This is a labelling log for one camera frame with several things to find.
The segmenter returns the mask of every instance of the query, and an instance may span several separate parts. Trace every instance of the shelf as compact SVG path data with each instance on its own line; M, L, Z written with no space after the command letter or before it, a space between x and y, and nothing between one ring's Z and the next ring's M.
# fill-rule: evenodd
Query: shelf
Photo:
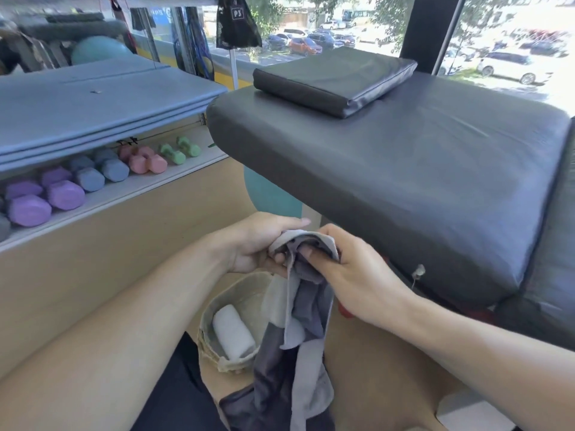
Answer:
M161 174L148 172L138 175L131 173L130 177L125 181L119 183L108 182L103 189L86 194L86 202L81 207L70 211L55 211L45 224L32 228L15 227L10 237L0 242L0 252L42 236L78 219L90 216L100 210L107 209L134 196L141 195L227 157L217 146L213 145L209 148L213 141L208 128L197 124L148 137L145 141L139 142L139 145L148 145L156 149L157 145L168 142L175 146L177 136L188 137L191 142L201 147L202 154L198 157L189 157L185 163L179 166L170 164L168 169Z

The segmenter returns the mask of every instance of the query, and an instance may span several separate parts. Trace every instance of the right hand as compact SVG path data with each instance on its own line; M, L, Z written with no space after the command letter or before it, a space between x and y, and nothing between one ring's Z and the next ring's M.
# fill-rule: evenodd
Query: right hand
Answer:
M340 303L365 322L393 331L406 306L417 295L393 273L373 247L340 227L318 230L335 240L340 263L311 246L299 252L332 285Z

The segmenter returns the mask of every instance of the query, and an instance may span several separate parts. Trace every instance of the forearm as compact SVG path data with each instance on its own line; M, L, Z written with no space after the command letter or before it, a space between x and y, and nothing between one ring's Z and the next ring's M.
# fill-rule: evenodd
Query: forearm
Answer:
M395 326L398 336L427 352L523 430L573 428L575 353L419 297L405 314Z
M226 272L225 238L208 235L170 257L9 374L0 430L129 430Z

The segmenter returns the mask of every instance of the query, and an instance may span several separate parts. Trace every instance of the hand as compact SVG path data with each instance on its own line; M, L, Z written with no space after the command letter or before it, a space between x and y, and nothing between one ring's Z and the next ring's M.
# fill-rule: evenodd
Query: hand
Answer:
M332 285L341 304L365 322L391 328L405 310L405 303L417 299L393 273L384 259L359 237L333 224L318 230L335 240L341 263L311 246L299 251Z
M270 258L267 247L285 230L297 230L309 225L307 218L289 218L257 212L246 219L221 230L226 241L231 243L229 272L246 274L256 268L263 268L274 274L287 277L283 260Z

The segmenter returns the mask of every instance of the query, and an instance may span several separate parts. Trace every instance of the left hand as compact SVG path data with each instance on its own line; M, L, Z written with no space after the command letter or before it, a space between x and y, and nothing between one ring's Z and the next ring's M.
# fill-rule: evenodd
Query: left hand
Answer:
M272 259L267 248L285 230L297 230L310 224L307 218L290 218L256 212L236 224L224 228L227 241L231 243L232 253L229 262L229 272L247 274L256 268L263 268L273 274L287 277L288 272L283 266L283 260Z

